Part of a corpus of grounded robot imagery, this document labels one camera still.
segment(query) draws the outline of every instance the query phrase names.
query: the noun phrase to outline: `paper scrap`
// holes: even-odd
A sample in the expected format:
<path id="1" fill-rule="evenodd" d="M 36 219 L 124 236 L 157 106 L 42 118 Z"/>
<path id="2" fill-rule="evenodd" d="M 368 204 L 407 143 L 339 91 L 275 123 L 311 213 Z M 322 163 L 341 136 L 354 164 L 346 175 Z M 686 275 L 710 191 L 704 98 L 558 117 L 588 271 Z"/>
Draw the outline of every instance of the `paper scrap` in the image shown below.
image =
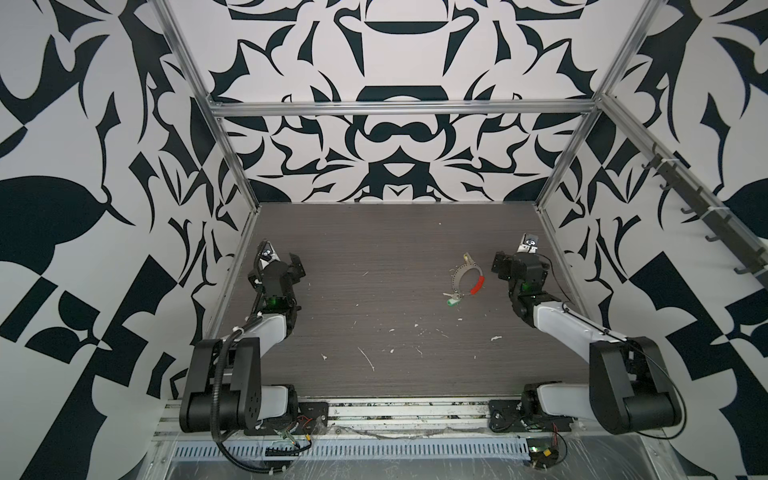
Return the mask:
<path id="1" fill-rule="evenodd" d="M 371 363 L 371 359 L 370 359 L 370 358 L 368 358 L 368 356 L 366 355 L 366 353 L 365 353 L 365 352 L 363 352 L 363 350 L 362 350 L 360 347 L 357 347 L 357 349 L 360 351 L 360 353 L 362 353 L 362 356 L 364 356 L 364 357 L 366 358 L 366 360 L 368 360 L 368 365 L 371 365 L 371 370 L 373 370 L 373 371 L 375 372 L 375 371 L 376 371 L 376 369 L 373 367 L 373 364 Z"/>

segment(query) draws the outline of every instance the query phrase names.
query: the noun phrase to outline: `dark wooden tabletop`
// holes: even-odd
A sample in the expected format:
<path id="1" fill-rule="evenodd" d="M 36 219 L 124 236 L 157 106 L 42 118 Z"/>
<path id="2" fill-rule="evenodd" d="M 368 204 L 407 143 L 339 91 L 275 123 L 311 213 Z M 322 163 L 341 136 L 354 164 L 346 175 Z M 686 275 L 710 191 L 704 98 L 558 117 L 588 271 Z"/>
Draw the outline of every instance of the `dark wooden tabletop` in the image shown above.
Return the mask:
<path id="1" fill-rule="evenodd" d="M 587 382 L 587 364 L 523 323 L 507 283 L 491 273 L 495 252 L 514 253 L 523 233 L 539 235 L 539 253 L 556 260 L 531 204 L 265 204 L 220 335 L 250 311 L 246 274 L 267 238 L 283 260 L 301 256 L 306 277 L 294 287 L 303 309 L 293 334 L 262 358 L 265 385 L 381 397 L 516 395 L 529 382 Z M 485 285 L 450 307 L 442 294 L 464 252 Z M 467 273 L 462 289 L 476 280 Z M 551 274 L 546 288 L 559 296 Z"/>

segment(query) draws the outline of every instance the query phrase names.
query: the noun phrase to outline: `red grip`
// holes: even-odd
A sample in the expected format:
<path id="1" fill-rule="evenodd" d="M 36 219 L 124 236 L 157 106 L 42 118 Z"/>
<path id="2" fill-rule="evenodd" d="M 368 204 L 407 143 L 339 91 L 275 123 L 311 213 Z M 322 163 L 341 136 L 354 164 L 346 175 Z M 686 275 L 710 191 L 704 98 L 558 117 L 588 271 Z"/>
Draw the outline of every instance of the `red grip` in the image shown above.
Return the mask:
<path id="1" fill-rule="evenodd" d="M 479 292 L 480 289 L 482 288 L 483 282 L 485 282 L 485 277 L 481 275 L 480 278 L 478 278 L 478 282 L 475 284 L 474 287 L 472 287 L 472 290 L 469 290 L 469 294 L 475 295 L 477 292 Z"/>

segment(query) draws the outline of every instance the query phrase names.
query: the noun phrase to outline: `patterned wall panel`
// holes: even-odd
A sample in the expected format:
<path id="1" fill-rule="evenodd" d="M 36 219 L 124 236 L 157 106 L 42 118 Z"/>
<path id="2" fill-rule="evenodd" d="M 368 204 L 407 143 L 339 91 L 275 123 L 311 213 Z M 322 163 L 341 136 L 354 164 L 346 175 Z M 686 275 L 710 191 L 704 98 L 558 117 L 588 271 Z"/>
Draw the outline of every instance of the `patterned wall panel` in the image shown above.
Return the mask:
<path id="1" fill-rule="evenodd" d="M 578 114 L 228 118 L 260 201 L 535 200 Z"/>
<path id="2" fill-rule="evenodd" d="M 217 101 L 589 97 L 641 0 L 173 0 Z"/>
<path id="3" fill-rule="evenodd" d="M 137 473 L 247 214 L 144 0 L 3 5 L 3 478 Z"/>
<path id="4" fill-rule="evenodd" d="M 768 292 L 646 162 L 603 115 L 547 205 L 558 244 L 591 317 L 661 348 L 687 403 L 672 441 L 687 473 L 766 475 Z"/>
<path id="5" fill-rule="evenodd" d="M 768 5 L 670 0 L 650 33 L 619 100 L 768 238 Z"/>

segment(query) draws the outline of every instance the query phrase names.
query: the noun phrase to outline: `black and white pattern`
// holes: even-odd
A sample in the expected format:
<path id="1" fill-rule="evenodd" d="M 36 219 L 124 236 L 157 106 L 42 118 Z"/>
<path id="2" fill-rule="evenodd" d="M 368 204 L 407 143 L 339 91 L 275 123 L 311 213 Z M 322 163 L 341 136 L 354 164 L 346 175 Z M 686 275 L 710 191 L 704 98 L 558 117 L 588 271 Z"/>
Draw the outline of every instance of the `black and white pattern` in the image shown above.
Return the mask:
<path id="1" fill-rule="evenodd" d="M 228 118 L 260 201 L 535 200 L 578 114 Z"/>
<path id="2" fill-rule="evenodd" d="M 215 101 L 591 96 L 642 1 L 173 0 Z M 441 99 L 440 94 L 424 99 Z"/>
<path id="3" fill-rule="evenodd" d="M 671 0 L 650 33 L 615 94 L 768 238 L 765 1 Z"/>
<path id="4" fill-rule="evenodd" d="M 2 10 L 3 478 L 136 475 L 249 210 L 144 0 Z"/>
<path id="5" fill-rule="evenodd" d="M 664 7 L 618 98 L 765 238 L 768 10 L 692 5 Z M 687 473 L 768 475 L 768 293 L 646 161 L 601 117 L 547 205 L 558 243 L 594 318 L 659 343 L 687 400 Z"/>

